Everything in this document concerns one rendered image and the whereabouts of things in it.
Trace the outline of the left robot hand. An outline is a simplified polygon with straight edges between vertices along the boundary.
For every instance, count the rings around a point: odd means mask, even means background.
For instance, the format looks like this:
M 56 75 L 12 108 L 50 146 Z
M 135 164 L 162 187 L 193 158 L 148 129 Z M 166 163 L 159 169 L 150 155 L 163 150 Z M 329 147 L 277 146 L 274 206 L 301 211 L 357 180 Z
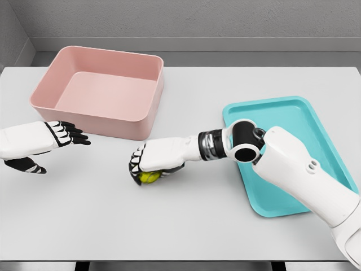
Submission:
M 68 145 L 90 145 L 81 129 L 66 121 L 36 121 L 0 129 L 0 159 L 25 173 L 45 174 L 31 155 L 48 153 Z

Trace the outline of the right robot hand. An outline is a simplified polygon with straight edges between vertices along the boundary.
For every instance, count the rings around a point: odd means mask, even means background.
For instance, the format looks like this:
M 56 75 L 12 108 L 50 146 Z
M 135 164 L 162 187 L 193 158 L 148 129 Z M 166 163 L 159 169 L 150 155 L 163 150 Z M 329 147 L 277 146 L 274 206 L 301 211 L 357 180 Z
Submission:
M 129 173 L 133 180 L 140 186 L 143 184 L 138 178 L 141 172 L 162 171 L 162 178 L 183 169 L 184 144 L 184 139 L 175 137 L 152 139 L 138 147 L 129 161 Z

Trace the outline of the yellow-green tennis ball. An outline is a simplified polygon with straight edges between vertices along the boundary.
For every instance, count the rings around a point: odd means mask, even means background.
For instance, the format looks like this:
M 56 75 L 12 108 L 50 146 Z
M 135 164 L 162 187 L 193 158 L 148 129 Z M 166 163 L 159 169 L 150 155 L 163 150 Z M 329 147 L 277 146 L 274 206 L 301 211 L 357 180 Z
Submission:
M 162 175 L 162 171 L 153 171 L 153 172 L 141 172 L 138 175 L 140 183 L 153 183 L 157 181 Z

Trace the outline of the pink plastic basket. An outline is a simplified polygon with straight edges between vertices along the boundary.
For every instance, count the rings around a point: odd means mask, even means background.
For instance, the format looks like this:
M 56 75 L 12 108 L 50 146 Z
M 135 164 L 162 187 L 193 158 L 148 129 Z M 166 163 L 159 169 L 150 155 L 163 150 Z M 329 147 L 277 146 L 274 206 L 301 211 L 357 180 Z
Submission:
M 86 133 L 141 141 L 149 137 L 164 88 L 159 56 L 67 46 L 29 98 L 46 121 Z

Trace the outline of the blue plastic tray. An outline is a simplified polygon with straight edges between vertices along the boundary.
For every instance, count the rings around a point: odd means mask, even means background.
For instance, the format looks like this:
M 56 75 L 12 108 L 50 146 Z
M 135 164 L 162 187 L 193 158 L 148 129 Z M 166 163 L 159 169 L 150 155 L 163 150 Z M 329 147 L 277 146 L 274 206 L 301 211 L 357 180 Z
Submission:
M 302 141 L 328 174 L 358 192 L 328 133 L 305 98 L 293 96 L 232 103 L 223 109 L 223 119 L 226 126 L 236 120 L 249 119 L 264 130 L 273 126 L 284 128 Z M 250 205 L 259 215 L 271 218 L 308 212 L 298 200 L 259 177 L 250 163 L 238 163 L 238 167 Z

